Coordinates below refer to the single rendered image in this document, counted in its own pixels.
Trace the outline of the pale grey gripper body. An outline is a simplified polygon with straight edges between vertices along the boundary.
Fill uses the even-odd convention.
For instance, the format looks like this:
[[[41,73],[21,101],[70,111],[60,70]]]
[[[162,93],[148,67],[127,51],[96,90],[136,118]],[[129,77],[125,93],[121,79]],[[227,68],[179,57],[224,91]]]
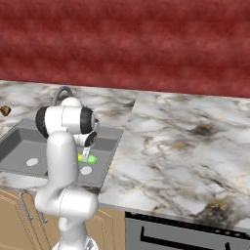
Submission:
[[[82,161],[83,162],[87,162],[88,161],[90,150],[91,150],[91,148],[89,146],[85,146],[83,148],[83,152],[82,152]]]

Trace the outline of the green and yellow corn cob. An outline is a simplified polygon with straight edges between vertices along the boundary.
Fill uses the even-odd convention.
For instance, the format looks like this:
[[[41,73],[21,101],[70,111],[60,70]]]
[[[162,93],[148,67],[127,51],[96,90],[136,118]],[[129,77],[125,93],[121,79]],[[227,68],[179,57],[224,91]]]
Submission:
[[[92,154],[89,154],[88,157],[84,157],[81,153],[79,153],[78,161],[80,163],[95,164],[98,161],[98,158]]]

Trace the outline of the grey sink basin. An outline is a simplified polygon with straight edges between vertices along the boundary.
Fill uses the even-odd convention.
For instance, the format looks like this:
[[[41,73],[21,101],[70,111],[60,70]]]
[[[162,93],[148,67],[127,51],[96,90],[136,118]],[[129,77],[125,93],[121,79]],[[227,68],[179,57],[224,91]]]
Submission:
[[[90,150],[90,154],[97,157],[97,162],[79,164],[79,169],[90,167],[92,170],[88,175],[79,174],[79,185],[93,188],[103,186],[122,134],[120,129],[100,128]],[[23,119],[0,139],[0,171],[47,179],[46,143],[35,122]]]

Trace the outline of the grey curved sink faucet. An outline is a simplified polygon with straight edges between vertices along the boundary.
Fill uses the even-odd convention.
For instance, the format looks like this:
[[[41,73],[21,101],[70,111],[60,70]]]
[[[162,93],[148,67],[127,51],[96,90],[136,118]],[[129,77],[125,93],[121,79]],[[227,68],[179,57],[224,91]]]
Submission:
[[[52,104],[51,106],[55,106],[57,105],[57,101],[59,99],[59,96],[61,94],[61,92],[66,91],[68,93],[69,97],[73,97],[73,93],[71,91],[71,89],[67,86],[60,86],[60,88],[55,92],[53,99],[52,99]]]

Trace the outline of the small brown lumpy object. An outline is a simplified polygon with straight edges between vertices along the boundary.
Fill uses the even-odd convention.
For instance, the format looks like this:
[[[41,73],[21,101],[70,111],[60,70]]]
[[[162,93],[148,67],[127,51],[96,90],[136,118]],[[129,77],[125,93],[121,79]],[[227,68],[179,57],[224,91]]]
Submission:
[[[0,112],[2,113],[3,116],[8,116],[11,112],[11,108],[7,105],[2,105],[0,107]]]

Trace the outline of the grey dishwasher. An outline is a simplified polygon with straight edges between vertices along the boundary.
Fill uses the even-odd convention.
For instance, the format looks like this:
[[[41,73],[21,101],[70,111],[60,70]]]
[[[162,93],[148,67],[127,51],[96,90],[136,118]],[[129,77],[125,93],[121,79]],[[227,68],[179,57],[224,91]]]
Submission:
[[[250,250],[250,235],[187,222],[125,213],[126,250]]]

